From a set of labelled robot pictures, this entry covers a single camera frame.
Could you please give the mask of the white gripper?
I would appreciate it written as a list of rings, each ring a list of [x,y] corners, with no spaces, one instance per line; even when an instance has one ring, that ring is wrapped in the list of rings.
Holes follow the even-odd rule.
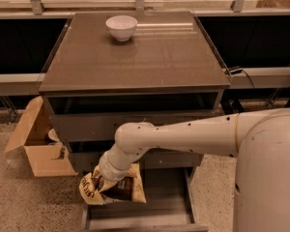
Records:
[[[113,188],[128,174],[131,165],[140,158],[140,153],[125,153],[117,144],[104,152],[98,164],[102,174],[98,180],[98,192]]]

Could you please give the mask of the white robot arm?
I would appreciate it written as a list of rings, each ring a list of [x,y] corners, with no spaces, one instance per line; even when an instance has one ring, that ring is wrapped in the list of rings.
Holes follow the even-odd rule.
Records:
[[[126,123],[99,161],[119,181],[149,150],[234,156],[234,232],[290,232],[290,108],[247,112],[156,127]]]

